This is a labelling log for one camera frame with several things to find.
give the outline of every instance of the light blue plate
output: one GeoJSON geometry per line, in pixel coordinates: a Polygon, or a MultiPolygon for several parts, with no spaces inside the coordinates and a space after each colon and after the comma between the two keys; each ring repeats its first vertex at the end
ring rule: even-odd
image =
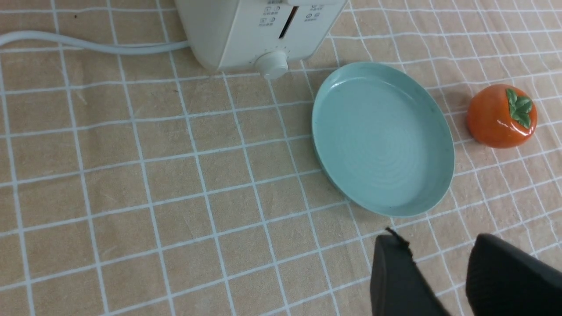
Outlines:
{"type": "Polygon", "coordinates": [[[419,215],[451,184],[455,150],[445,117],[392,67],[358,62],[334,71],[314,101],[312,136],[332,183],[375,213],[419,215]]]}

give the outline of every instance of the power cord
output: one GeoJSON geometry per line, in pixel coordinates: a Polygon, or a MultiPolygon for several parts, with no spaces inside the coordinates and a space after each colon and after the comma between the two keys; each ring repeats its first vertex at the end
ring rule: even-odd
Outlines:
{"type": "Polygon", "coordinates": [[[74,47],[85,48],[91,51],[109,53],[109,54],[118,54],[118,55],[150,55],[150,54],[175,51],[177,49],[189,47],[189,42],[187,40],[177,43],[158,44],[158,45],[141,46],[141,47],[103,45],[103,44],[88,42],[86,40],[82,40],[78,38],[73,38],[65,35],[59,35],[49,32],[43,32],[43,31],[14,31],[14,32],[2,34],[0,35],[0,47],[8,43],[17,42],[19,40],[25,40],[25,39],[45,40],[48,42],[55,42],[55,43],[61,43],[74,47]]]}

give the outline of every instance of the green leaf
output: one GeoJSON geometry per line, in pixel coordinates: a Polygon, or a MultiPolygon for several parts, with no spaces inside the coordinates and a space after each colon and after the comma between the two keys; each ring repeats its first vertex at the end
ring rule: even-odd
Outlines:
{"type": "Polygon", "coordinates": [[[511,118],[514,119],[514,120],[516,120],[517,122],[519,122],[519,123],[521,124],[521,122],[520,122],[520,121],[521,121],[521,116],[519,116],[519,113],[514,112],[514,113],[511,115],[511,118]]]}
{"type": "Polygon", "coordinates": [[[515,103],[517,102],[517,93],[515,93],[515,91],[513,91],[513,89],[507,89],[506,90],[507,93],[507,100],[509,101],[509,105],[515,105],[515,103]]]}
{"type": "Polygon", "coordinates": [[[529,113],[533,108],[533,102],[528,97],[519,97],[515,101],[515,110],[517,112],[529,113]]]}
{"type": "Polygon", "coordinates": [[[519,119],[517,120],[519,124],[521,124],[526,129],[531,128],[531,118],[529,117],[528,114],[526,113],[516,113],[516,114],[518,114],[519,117],[519,119]]]}

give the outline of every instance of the ceramic persimmon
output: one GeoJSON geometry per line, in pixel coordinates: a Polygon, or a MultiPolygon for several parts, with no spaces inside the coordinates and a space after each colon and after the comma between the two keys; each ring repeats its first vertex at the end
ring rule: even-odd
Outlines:
{"type": "Polygon", "coordinates": [[[523,91],[507,84],[494,84],[470,100],[466,119],[478,142],[493,148],[510,148],[533,135],[537,110],[523,91]]]}

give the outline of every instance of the persimmon stem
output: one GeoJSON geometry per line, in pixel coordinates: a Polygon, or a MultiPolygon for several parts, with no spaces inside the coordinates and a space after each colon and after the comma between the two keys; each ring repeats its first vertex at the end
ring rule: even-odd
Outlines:
{"type": "Polygon", "coordinates": [[[506,89],[506,95],[511,118],[526,129],[531,128],[529,113],[533,109],[533,101],[527,96],[518,96],[511,88],[506,89]]]}

